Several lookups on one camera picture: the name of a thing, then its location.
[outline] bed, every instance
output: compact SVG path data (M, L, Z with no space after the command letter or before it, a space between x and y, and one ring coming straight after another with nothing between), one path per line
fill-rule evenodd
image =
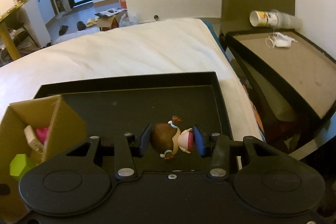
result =
M171 19L74 38L2 68L0 117L11 102L34 98L43 84L102 77L215 71L234 140L263 139L250 101L210 25Z

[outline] green hexagonal toy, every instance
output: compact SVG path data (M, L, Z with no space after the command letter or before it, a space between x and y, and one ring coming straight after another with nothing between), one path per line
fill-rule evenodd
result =
M26 154L17 154L10 162L9 173L19 181L25 173L34 168L34 163L27 157Z

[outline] slipper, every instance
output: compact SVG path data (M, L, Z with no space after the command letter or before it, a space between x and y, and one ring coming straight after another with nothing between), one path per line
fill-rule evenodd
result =
M69 26L67 25L62 25L61 28L58 31L58 35L61 36L63 34L65 34L68 30Z
M92 27L96 24L95 20L93 18L89 18L86 23L86 27Z
M85 30L85 29L86 29L86 25L84 24L83 21L78 21L78 22L77 22L77 29L78 29L79 31L82 31L82 30Z

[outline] yellow table leg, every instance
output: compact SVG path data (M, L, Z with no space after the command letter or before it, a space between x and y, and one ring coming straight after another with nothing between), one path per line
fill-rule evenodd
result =
M8 50L8 53L11 56L11 58L13 60L17 60L21 58L21 55L19 54L19 51L15 47L13 40L9 36L6 24L4 22L0 23L0 37L2 41L4 42L6 49Z

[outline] toy figurine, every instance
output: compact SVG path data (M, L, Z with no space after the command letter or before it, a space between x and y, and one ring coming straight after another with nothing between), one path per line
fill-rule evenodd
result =
M167 161L174 159L174 155L179 148L186 153L190 153L194 148L192 129L189 128L181 133L178 128L181 122L182 119L180 117L173 116L168 123L157 123L153 128L151 145Z

